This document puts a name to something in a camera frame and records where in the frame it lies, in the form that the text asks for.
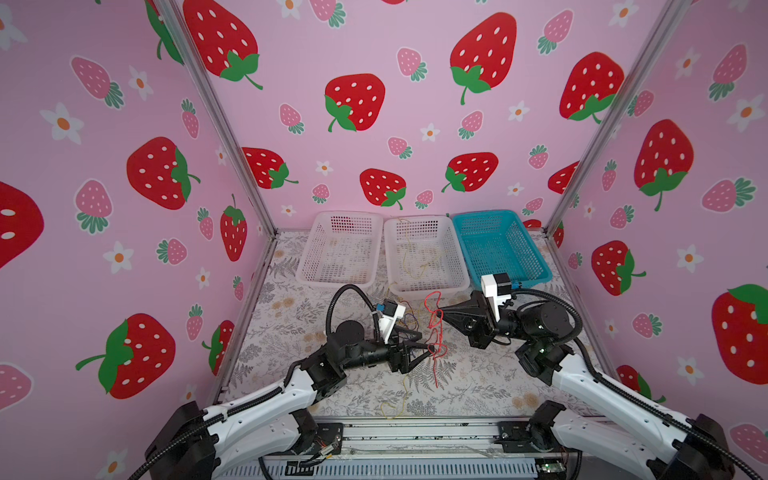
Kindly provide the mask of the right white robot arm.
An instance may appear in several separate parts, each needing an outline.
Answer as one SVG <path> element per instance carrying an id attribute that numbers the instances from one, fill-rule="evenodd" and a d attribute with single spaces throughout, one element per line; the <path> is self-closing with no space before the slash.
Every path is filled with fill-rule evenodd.
<path id="1" fill-rule="evenodd" d="M 692 419 L 649 400 L 594 367 L 579 335 L 583 320 L 564 300 L 544 291 L 513 289 L 438 309 L 439 318 L 484 349 L 498 337 L 521 341 L 523 370 L 598 411 L 616 424 L 604 433 L 557 407 L 544 426 L 556 441 L 643 479 L 732 479 L 759 473 L 730 451 L 723 428 L 701 414 Z"/>

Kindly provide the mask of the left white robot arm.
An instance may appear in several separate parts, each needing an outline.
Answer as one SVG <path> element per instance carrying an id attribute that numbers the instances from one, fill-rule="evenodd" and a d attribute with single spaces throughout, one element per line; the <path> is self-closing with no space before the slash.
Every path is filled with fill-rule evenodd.
<path id="1" fill-rule="evenodd" d="M 363 300 L 373 323 L 372 338 L 366 338 L 355 320 L 333 323 L 336 304 L 347 291 Z M 196 402 L 179 407 L 132 478 L 213 479 L 252 458 L 302 454 L 316 434 L 309 407 L 344 387 L 348 370 L 387 364 L 393 372 L 408 374 L 437 354 L 438 346 L 423 342 L 421 332 L 399 325 L 404 315 L 397 302 L 375 304 L 360 287 L 341 286 L 326 311 L 326 341 L 318 350 L 292 362 L 282 380 L 254 393 L 204 409 Z"/>

